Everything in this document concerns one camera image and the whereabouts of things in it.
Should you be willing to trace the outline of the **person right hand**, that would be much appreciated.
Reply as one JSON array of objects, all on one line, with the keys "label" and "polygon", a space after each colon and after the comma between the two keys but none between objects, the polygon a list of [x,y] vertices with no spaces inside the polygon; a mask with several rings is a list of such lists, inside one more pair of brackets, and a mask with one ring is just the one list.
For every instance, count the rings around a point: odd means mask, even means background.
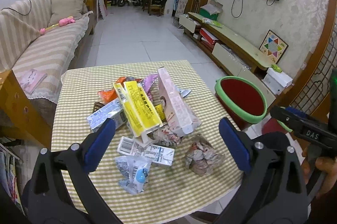
[{"label": "person right hand", "polygon": [[308,200],[327,194],[336,183],[336,159],[322,157],[322,149],[309,145],[302,152],[302,170],[307,187]]}]

